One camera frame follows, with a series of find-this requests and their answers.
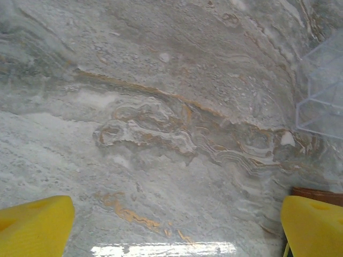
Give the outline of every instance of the marble surface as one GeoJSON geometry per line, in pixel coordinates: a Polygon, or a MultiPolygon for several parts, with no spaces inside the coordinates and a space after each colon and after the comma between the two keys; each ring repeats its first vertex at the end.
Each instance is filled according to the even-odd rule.
{"type": "Polygon", "coordinates": [[[292,130],[325,3],[0,0],[0,207],[70,195],[65,256],[279,256],[290,187],[343,190],[292,130]]]}

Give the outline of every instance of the yellow plastic piece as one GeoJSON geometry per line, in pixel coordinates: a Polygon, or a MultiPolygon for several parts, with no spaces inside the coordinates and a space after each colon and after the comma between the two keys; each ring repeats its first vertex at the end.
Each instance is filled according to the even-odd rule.
{"type": "Polygon", "coordinates": [[[64,195],[0,210],[0,257],[61,257],[73,220],[64,195]]]}
{"type": "Polygon", "coordinates": [[[281,222],[294,257],[343,256],[343,207],[287,196],[281,222]]]}

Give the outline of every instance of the gray marble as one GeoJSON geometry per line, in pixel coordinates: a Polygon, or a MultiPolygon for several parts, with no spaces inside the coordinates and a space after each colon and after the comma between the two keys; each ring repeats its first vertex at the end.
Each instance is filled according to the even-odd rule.
{"type": "Polygon", "coordinates": [[[343,191],[341,142],[292,130],[342,10],[0,0],[0,207],[70,195],[65,256],[280,255],[290,187],[343,191]]]}

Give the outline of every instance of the clear plastic container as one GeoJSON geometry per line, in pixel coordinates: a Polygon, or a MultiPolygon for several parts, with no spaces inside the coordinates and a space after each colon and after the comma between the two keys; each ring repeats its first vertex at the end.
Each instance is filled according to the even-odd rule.
{"type": "Polygon", "coordinates": [[[296,128],[343,139],[343,29],[302,58],[299,76],[307,97],[296,105],[296,128]]]}

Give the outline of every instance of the transparent acrylic box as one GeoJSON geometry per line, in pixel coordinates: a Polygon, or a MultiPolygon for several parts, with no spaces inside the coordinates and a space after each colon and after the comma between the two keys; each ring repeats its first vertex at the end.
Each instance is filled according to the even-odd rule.
{"type": "Polygon", "coordinates": [[[343,139],[343,29],[305,55],[298,71],[307,97],[296,105],[296,128],[343,139]]]}

